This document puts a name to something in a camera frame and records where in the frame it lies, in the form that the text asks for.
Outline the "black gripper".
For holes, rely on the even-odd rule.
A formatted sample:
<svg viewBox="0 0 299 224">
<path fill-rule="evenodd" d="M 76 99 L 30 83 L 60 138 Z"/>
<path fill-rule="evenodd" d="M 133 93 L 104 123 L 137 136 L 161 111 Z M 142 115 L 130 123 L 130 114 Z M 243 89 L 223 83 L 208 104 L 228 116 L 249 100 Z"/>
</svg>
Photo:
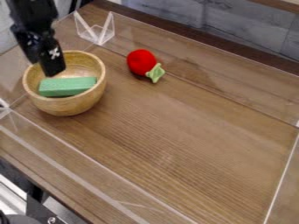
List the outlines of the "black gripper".
<svg viewBox="0 0 299 224">
<path fill-rule="evenodd" d="M 5 0 L 13 20 L 10 31 L 24 56 L 37 61 L 46 77 L 65 70 L 61 45 L 54 38 L 52 23 L 58 17 L 53 0 Z"/>
</svg>

